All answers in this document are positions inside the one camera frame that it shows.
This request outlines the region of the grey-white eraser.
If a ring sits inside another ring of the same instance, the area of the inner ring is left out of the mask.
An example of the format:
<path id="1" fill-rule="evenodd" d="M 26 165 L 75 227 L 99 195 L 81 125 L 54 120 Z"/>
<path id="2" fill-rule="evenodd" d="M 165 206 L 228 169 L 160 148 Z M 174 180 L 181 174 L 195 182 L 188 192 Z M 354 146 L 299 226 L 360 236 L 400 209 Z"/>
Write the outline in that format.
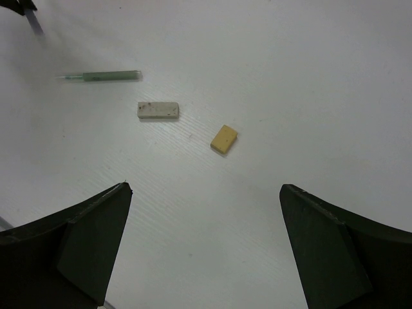
<path id="1" fill-rule="evenodd" d="M 139 102 L 137 116 L 141 120 L 178 119 L 180 115 L 177 102 Z"/>

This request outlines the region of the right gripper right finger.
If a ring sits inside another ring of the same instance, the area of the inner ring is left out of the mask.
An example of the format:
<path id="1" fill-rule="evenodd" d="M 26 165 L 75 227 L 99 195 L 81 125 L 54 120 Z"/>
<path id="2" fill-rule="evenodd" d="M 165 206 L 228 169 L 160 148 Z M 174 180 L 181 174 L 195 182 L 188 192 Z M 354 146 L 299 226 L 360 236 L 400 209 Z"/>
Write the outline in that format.
<path id="1" fill-rule="evenodd" d="M 284 184 L 283 219 L 309 308 L 411 308 L 411 233 Z"/>

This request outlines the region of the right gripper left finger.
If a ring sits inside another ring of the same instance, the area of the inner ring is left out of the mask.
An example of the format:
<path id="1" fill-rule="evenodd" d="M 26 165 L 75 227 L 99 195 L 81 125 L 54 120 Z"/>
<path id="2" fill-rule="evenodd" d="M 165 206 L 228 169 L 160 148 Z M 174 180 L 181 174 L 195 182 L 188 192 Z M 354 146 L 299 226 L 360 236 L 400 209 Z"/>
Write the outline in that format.
<path id="1" fill-rule="evenodd" d="M 1 308 L 105 305 L 133 192 L 118 183 L 18 227 L 1 227 Z"/>

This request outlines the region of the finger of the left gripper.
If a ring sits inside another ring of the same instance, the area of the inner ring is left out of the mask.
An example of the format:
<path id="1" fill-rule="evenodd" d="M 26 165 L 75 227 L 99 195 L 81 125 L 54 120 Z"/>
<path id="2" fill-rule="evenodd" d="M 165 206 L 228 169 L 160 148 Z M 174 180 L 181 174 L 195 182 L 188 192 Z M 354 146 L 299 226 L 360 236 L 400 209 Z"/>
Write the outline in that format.
<path id="1" fill-rule="evenodd" d="M 24 16 L 27 10 L 37 11 L 32 0 L 0 0 L 0 6 Z"/>

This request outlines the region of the green-grey slim highlighter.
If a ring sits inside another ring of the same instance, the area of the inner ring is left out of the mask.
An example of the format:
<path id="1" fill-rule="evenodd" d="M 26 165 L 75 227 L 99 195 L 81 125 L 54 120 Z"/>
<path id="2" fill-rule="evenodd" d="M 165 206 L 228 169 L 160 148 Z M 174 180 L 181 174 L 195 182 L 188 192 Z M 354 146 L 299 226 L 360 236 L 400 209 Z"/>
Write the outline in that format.
<path id="1" fill-rule="evenodd" d="M 126 71 L 87 71 L 75 73 L 62 73 L 55 76 L 62 82 L 138 82 L 143 75 L 139 70 Z"/>

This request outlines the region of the purple-grey slim highlighter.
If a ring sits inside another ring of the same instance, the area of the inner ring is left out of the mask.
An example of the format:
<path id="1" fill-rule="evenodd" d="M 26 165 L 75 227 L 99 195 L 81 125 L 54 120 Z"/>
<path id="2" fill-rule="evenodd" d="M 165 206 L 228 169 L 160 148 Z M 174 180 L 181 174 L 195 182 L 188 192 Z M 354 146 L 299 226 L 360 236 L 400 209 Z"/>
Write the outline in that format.
<path id="1" fill-rule="evenodd" d="M 24 13 L 25 13 L 25 16 L 26 16 L 26 18 L 27 18 L 27 20 L 30 24 L 30 27 L 32 28 L 34 34 L 38 35 L 38 36 L 43 36 L 44 31 L 43 31 L 43 29 L 42 29 L 36 15 L 35 15 L 35 13 L 34 13 L 34 11 L 27 9 L 27 10 L 24 11 Z"/>

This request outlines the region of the tan eraser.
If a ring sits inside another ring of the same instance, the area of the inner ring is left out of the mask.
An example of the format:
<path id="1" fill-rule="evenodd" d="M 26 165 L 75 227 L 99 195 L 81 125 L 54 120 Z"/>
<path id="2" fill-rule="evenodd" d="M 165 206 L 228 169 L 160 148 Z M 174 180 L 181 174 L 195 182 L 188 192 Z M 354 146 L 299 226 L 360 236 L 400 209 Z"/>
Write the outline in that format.
<path id="1" fill-rule="evenodd" d="M 238 132 L 230 126 L 223 125 L 212 139 L 210 147 L 221 156 L 226 156 L 238 139 Z"/>

